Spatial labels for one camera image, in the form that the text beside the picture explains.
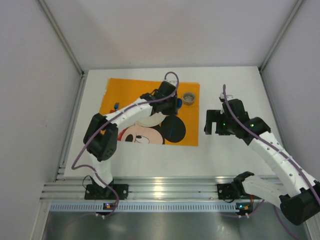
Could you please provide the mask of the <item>blue fork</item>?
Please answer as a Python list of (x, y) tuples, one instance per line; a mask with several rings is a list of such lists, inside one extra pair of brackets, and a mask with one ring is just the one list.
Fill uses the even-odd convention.
[(110, 113), (114, 113), (114, 112), (116, 112), (118, 109), (119, 109), (119, 103), (118, 102), (116, 102), (115, 104), (114, 104), (114, 106), (113, 106), (113, 109), (111, 109), (109, 112)]

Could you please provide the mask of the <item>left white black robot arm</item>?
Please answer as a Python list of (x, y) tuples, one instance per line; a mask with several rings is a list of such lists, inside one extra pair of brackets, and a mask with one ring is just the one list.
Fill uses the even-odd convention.
[(113, 183), (111, 161), (117, 149), (118, 135), (141, 119), (154, 114), (177, 114), (179, 84), (163, 81), (158, 89), (141, 95), (130, 105), (107, 115), (95, 114), (85, 133), (83, 143), (95, 169), (92, 185), (100, 193)]

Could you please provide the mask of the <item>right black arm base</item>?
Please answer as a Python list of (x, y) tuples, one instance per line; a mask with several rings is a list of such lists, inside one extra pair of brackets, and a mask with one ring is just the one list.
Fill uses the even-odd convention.
[(255, 195), (240, 193), (231, 183), (218, 183), (216, 187), (218, 199), (227, 203), (232, 203), (235, 200), (260, 200)]

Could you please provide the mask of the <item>orange cartoon mouse placemat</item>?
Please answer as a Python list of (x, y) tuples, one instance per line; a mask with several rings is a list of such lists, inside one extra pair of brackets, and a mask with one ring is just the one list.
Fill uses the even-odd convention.
[[(119, 109), (122, 109), (141, 95), (159, 88), (160, 84), (159, 81), (110, 78), (99, 113), (109, 114), (115, 103), (119, 103)], [(135, 123), (120, 132), (118, 140), (146, 144), (198, 146), (200, 84), (181, 82), (177, 90), (178, 98), (182, 99), (185, 92), (195, 94), (196, 99), (193, 105), (182, 104), (176, 116), (166, 116), (161, 124), (153, 127), (143, 127)], [(174, 119), (176, 119), (174, 133), (170, 136)]]

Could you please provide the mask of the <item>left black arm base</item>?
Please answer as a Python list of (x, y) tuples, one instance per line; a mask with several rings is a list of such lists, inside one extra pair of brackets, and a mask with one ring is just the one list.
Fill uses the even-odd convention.
[[(128, 184), (112, 184), (112, 189), (117, 193), (119, 200), (125, 200), (129, 194)], [(85, 200), (116, 200), (117, 196), (108, 187), (102, 188), (94, 184), (88, 184), (85, 188)]]

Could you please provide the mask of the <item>speckled ceramic cup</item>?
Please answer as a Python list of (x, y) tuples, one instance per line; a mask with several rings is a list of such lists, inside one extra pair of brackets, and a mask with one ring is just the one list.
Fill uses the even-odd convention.
[(182, 95), (182, 102), (186, 106), (191, 106), (195, 103), (196, 101), (196, 95), (193, 92), (185, 92)]

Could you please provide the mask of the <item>blue spoon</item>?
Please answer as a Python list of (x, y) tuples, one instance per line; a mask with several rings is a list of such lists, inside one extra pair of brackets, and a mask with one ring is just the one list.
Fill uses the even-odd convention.
[[(181, 98), (177, 98), (177, 103), (176, 103), (176, 112), (177, 113), (178, 113), (178, 110), (182, 107), (182, 104), (183, 104), (182, 99)], [(170, 137), (172, 137), (173, 134), (174, 134), (175, 125), (176, 125), (176, 119), (173, 120), (172, 128), (171, 128), (171, 131), (170, 131)]]

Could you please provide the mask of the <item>cream round plate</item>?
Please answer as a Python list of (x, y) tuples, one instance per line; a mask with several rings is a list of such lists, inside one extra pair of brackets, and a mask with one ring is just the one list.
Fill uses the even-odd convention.
[(158, 112), (151, 116), (138, 120), (136, 124), (142, 127), (151, 128), (151, 127), (160, 125), (165, 118), (166, 118), (166, 115), (163, 115), (161, 112)]

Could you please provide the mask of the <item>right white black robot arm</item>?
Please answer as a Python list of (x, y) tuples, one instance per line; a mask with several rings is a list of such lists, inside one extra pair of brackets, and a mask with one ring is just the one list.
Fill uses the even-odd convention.
[(245, 171), (228, 183), (223, 200), (255, 196), (279, 208), (285, 218), (299, 226), (320, 212), (320, 182), (303, 170), (281, 146), (260, 117), (250, 118), (239, 99), (221, 99), (222, 108), (208, 109), (204, 132), (235, 136), (256, 152), (280, 180), (277, 185)]

